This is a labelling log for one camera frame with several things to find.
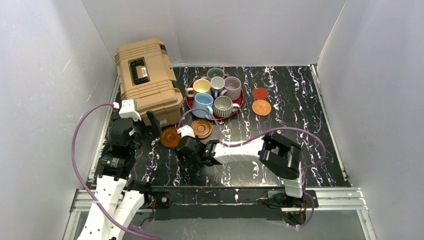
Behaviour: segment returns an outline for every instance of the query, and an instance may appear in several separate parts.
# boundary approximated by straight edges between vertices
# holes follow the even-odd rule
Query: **pink mug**
[[[235,76],[229,76],[224,79],[224,90],[219,94],[220,96],[227,96],[231,101],[240,98],[242,94],[242,82]]]

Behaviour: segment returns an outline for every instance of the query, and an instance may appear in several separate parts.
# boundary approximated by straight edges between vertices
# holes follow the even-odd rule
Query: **floor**
[[[175,67],[178,87],[185,95],[185,88],[197,77],[205,75],[209,67]],[[246,140],[263,130],[276,127],[296,127],[317,135],[326,147],[326,159],[318,167],[306,172],[308,187],[350,187],[344,179],[332,137],[324,117],[316,87],[308,66],[262,66],[262,67],[223,67],[229,76],[238,77],[244,88],[245,100],[241,111],[231,119],[214,125],[221,131],[224,140]],[[272,112],[269,116],[258,116],[251,106],[254,101],[251,92],[255,88],[265,88],[269,92]],[[184,103],[181,112],[188,110]],[[185,119],[190,124],[196,117]],[[303,134],[282,132],[284,136],[297,141],[302,146],[302,165],[308,165],[319,158],[313,141]],[[216,139],[217,133],[205,139]],[[137,151],[137,162],[131,172],[131,179],[145,180],[152,186],[199,186],[199,187],[272,187],[283,185],[260,162],[230,163],[224,165],[185,166],[177,159],[172,149],[162,146],[160,139],[148,139]]]

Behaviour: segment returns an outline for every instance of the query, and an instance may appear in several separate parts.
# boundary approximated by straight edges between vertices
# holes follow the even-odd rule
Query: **plastic case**
[[[150,38],[121,45],[115,54],[121,99],[134,99],[145,124],[146,111],[153,111],[160,126],[177,124],[181,118],[183,95],[175,87],[176,77],[162,41]]]

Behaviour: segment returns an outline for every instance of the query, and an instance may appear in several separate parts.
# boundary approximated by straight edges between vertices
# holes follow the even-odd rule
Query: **orange coaster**
[[[206,119],[194,120],[193,123],[191,123],[191,128],[199,139],[205,139],[209,137],[209,135],[212,133],[212,130],[214,129],[212,127],[212,123]]]
[[[253,112],[260,116],[266,116],[271,113],[271,104],[265,100],[256,100],[252,104]]]
[[[268,91],[265,88],[259,87],[252,91],[252,96],[256,100],[264,100],[268,98]]]
[[[162,131],[160,142],[167,148],[175,148],[181,140],[181,136],[177,133],[177,129],[173,126]]]

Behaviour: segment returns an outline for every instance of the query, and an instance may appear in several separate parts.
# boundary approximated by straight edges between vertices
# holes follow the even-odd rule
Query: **cup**
[[[217,67],[209,69],[206,73],[206,77],[209,81],[212,80],[214,77],[224,78],[224,76],[225,76],[224,70]]]
[[[234,76],[229,76],[225,79],[224,90],[219,94],[220,96],[227,96],[232,101],[239,99],[242,94],[242,82]]]
[[[193,83],[193,87],[189,87],[185,90],[185,95],[189,98],[196,96],[199,93],[212,94],[211,92],[211,83],[207,79],[197,79]]]
[[[210,113],[214,114],[214,98],[208,93],[200,92],[194,96],[194,102],[192,109],[203,109]],[[212,119],[212,117],[204,111],[194,110],[193,115],[201,119]]]
[[[215,76],[210,80],[210,89],[212,90],[214,98],[217,98],[220,92],[224,89],[224,84],[224,78],[220,76]]]
[[[226,118],[239,109],[240,105],[227,96],[219,96],[213,103],[213,113],[219,118]]]

